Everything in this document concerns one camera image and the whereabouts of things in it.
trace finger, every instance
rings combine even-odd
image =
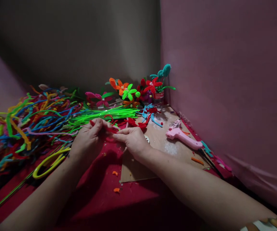
[[[102,121],[103,121],[103,127],[112,128],[112,125],[110,122],[106,122],[105,120],[102,120]]]
[[[125,134],[125,135],[128,135],[130,134],[131,132],[135,131],[137,127],[134,127],[134,128],[124,128],[124,129],[121,129],[120,131],[118,131],[117,133],[118,134]]]
[[[102,119],[97,118],[97,119],[94,119],[93,122],[95,123],[95,125],[90,129],[90,131],[94,134],[98,134],[98,132],[101,130],[103,126]]]
[[[92,127],[93,126],[90,123],[81,126],[81,128],[85,128],[85,129],[86,128],[91,129]]]
[[[127,135],[124,134],[113,134],[113,138],[119,142],[126,142],[127,140]]]

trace cardboard sheet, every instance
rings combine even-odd
[[[158,110],[162,113],[155,116],[155,121],[158,123],[163,122],[163,128],[159,127],[151,120],[149,121],[145,135],[149,137],[150,145],[158,150],[175,156],[182,162],[191,164],[197,168],[204,169],[210,167],[209,164],[199,155],[199,151],[194,151],[190,149],[178,139],[167,139],[165,133],[172,125],[172,123],[179,119],[179,117],[176,115],[175,112],[173,112],[172,108],[169,105],[163,106]],[[141,121],[141,117],[136,119],[136,123]],[[185,132],[189,132],[184,124],[182,124],[182,130]],[[189,135],[189,137],[195,140],[195,138],[191,134]],[[192,161],[191,157],[201,160],[204,165]],[[155,177],[157,176],[152,171],[137,162],[128,151],[124,152],[121,168],[121,183],[151,179]]]

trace beige wall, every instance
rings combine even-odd
[[[99,91],[160,68],[158,0],[1,0],[0,55],[31,84]]]

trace hand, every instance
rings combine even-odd
[[[90,123],[84,125],[74,139],[70,156],[74,156],[78,161],[85,164],[91,163],[99,155],[104,140],[106,131],[103,127],[111,128],[111,124],[103,119],[93,119],[95,123],[92,126]]]
[[[122,129],[117,134],[114,134],[113,138],[125,143],[129,152],[138,161],[152,149],[139,127]]]

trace left hand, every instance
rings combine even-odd
[[[70,159],[73,157],[86,167],[96,159],[103,147],[106,131],[102,128],[112,127],[110,123],[100,118],[93,119],[93,122],[94,126],[89,123],[81,128],[69,153]]]

